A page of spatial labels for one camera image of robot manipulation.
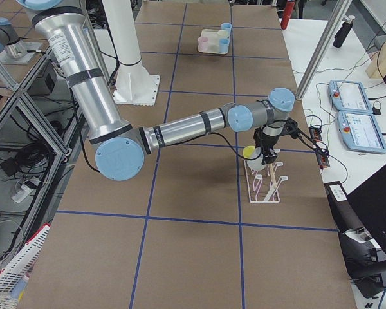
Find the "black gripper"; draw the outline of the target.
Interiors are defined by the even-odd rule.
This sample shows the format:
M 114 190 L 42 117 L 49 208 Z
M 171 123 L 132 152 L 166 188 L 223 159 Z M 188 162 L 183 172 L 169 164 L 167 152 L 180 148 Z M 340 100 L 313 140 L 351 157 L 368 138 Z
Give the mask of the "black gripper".
M 277 159 L 277 153 L 274 151 L 274 146 L 279 140 L 279 136 L 271 136 L 263 132 L 263 128 L 258 127 L 253 134 L 255 147 L 261 150 L 261 158 L 263 165 L 272 164 Z

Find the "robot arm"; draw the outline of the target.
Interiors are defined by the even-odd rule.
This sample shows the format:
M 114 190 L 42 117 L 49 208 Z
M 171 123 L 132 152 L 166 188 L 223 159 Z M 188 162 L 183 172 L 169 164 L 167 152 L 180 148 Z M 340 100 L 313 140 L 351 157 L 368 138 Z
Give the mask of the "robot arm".
M 235 132 L 255 129 L 257 159 L 272 163 L 274 146 L 295 103 L 286 88 L 275 88 L 265 100 L 226 104 L 154 127 L 135 128 L 124 120 L 118 103 L 150 104 L 160 78 L 143 67 L 134 17 L 128 1 L 104 1 L 103 7 L 120 61 L 118 86 L 111 91 L 95 57 L 96 46 L 84 31 L 85 15 L 78 1 L 23 1 L 33 27 L 45 36 L 89 125 L 99 172 L 115 181 L 136 176 L 145 157 L 156 149 L 176 145 L 226 127 Z

